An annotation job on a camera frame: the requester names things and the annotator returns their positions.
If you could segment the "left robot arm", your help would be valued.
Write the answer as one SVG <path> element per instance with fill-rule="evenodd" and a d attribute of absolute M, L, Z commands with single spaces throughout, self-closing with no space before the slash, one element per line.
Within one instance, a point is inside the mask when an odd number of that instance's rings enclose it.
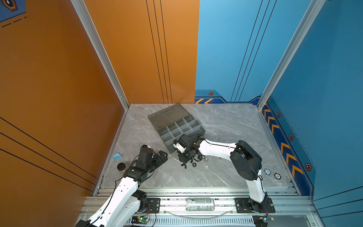
<path fill-rule="evenodd" d="M 143 145 L 123 177 L 115 181 L 114 191 L 107 201 L 88 220 L 80 220 L 76 226 L 123 227 L 135 213 L 146 207 L 147 193 L 139 189 L 141 183 L 167 160 L 166 152 L 155 152 Z"/>

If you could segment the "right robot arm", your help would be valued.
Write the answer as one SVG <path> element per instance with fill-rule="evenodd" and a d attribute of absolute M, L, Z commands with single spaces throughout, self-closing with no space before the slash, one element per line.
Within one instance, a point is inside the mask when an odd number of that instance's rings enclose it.
<path fill-rule="evenodd" d="M 173 147 L 183 165 L 197 156 L 213 156 L 231 161 L 236 172 L 247 182 L 249 209 L 259 213 L 267 211 L 269 197 L 261 175 L 262 157 L 247 142 L 220 143 L 209 141 L 203 136 L 189 137 L 183 134 L 173 141 Z"/>

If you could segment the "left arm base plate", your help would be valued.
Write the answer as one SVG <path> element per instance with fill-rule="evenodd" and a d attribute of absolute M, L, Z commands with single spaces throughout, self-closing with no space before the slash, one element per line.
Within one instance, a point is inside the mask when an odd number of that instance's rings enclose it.
<path fill-rule="evenodd" d="M 158 214 L 160 211 L 160 198 L 146 198 L 140 202 L 140 207 L 137 213 L 148 213 L 151 209 L 152 212 Z"/>

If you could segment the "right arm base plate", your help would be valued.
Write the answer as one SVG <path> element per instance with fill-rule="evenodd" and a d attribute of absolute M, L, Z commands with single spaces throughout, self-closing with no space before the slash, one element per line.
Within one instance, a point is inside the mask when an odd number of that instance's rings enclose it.
<path fill-rule="evenodd" d="M 256 202 L 251 198 L 234 199 L 237 213 L 275 213 L 272 199 L 265 196 L 262 202 Z"/>

